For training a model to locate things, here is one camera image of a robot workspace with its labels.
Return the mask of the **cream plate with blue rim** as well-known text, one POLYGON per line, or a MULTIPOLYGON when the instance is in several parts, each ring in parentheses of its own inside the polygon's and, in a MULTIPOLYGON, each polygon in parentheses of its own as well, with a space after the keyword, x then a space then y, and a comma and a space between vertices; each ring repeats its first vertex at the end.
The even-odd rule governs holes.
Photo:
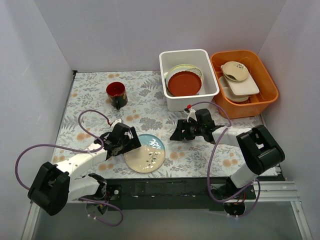
POLYGON ((166 157, 163 142, 152 134, 138 136, 141 147, 124 154, 124 160, 129 168, 137 173, 151 173, 157 170, 166 157))

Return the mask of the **red brown bowl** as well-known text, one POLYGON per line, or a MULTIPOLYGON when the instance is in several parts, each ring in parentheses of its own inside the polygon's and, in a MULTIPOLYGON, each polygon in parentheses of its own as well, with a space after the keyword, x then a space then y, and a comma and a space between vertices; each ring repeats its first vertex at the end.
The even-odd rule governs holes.
POLYGON ((168 80, 167 88, 175 97, 194 96, 202 86, 201 78, 190 71, 175 73, 168 80))

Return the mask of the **cream green leaf plate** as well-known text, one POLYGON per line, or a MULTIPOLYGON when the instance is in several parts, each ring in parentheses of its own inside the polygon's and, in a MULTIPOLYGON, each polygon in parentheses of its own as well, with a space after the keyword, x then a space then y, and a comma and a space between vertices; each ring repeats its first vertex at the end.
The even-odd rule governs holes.
MULTIPOLYGON (((192 65, 192 64, 179 64, 179 65, 176 65, 178 68, 179 68, 179 72, 190 72, 190 69, 191 68, 198 68, 198 67, 196 67, 196 66, 194 66, 194 65, 192 65)), ((203 84, 203 82, 204 82, 204 75, 202 74, 202 78, 200 78, 200 80, 201 80, 201 83, 203 84)))

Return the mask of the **speckled white plate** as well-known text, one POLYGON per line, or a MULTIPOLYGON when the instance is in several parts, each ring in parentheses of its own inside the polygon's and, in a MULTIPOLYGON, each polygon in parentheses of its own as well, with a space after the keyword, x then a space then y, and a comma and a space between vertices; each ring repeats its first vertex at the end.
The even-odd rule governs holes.
POLYGON ((196 74, 199 78, 201 79, 203 78, 203 73, 199 68, 196 68, 196 67, 190 68, 189 71, 196 74))

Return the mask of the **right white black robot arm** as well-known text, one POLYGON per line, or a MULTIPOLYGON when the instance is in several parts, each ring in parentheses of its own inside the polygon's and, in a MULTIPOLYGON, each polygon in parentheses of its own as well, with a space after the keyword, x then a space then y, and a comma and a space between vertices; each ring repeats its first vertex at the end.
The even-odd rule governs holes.
POLYGON ((238 147, 245 163, 218 189, 207 187, 209 196, 222 203, 237 199, 258 176, 285 160, 285 153, 264 125, 236 128, 215 124, 208 109, 189 110, 186 119, 179 119, 171 141, 191 141, 202 137, 217 147, 238 147))

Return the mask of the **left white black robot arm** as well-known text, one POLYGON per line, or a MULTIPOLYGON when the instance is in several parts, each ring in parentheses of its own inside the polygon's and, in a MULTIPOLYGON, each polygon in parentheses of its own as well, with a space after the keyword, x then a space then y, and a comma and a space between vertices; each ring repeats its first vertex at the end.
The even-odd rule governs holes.
POLYGON ((57 164, 44 163, 27 196, 50 216, 59 213, 67 202, 82 197, 103 200, 107 193, 107 180, 96 173, 84 175, 85 172, 111 157, 140 147, 134 127, 114 123, 111 131, 95 139, 83 153, 57 164))

